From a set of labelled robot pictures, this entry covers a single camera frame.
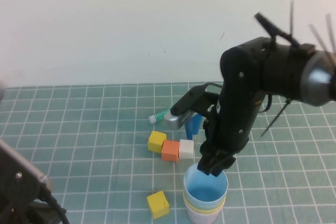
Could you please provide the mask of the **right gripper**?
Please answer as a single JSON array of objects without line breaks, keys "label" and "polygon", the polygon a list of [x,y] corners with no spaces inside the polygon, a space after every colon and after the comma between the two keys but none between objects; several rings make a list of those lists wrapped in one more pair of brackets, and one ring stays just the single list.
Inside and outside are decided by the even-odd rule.
[{"label": "right gripper", "polygon": [[197,169],[217,177],[229,169],[248,142],[248,135],[260,108],[259,91],[222,90],[208,119],[206,141]]}]

